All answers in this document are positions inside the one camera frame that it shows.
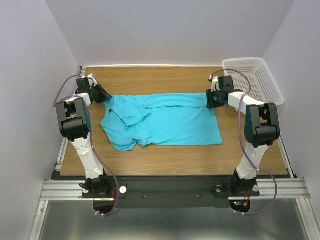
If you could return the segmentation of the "turquoise t-shirt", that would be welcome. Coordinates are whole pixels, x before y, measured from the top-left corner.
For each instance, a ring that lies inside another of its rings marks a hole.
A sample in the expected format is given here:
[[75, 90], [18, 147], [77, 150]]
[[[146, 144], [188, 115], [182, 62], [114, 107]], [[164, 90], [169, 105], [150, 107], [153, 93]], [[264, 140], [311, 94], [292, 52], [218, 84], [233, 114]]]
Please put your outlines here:
[[205, 93], [114, 95], [104, 103], [100, 125], [119, 152], [157, 146], [210, 146], [223, 143], [214, 109]]

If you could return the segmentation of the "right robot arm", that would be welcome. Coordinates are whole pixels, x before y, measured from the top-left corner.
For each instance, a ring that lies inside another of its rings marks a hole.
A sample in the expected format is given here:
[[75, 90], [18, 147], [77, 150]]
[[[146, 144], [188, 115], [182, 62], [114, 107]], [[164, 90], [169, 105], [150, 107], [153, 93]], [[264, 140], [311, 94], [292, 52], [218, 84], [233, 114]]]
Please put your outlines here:
[[243, 157], [235, 169], [228, 190], [232, 195], [242, 195], [256, 190], [260, 163], [273, 143], [280, 137], [277, 105], [264, 103], [248, 93], [235, 89], [231, 76], [209, 77], [211, 89], [206, 91], [207, 108], [228, 105], [238, 112], [238, 136]]

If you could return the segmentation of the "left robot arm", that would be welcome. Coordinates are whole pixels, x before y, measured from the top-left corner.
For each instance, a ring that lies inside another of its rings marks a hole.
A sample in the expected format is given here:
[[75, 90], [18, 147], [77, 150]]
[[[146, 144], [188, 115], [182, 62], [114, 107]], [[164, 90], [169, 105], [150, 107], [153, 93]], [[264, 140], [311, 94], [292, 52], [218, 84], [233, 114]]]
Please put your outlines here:
[[68, 79], [72, 78], [76, 78], [77, 84], [74, 95], [60, 101], [56, 97], [53, 103], [59, 131], [75, 148], [84, 167], [86, 180], [79, 185], [83, 193], [93, 198], [104, 198], [111, 193], [111, 184], [94, 150], [88, 106], [94, 102], [101, 104], [112, 96], [97, 82], [93, 73], [88, 76], [73, 75]]

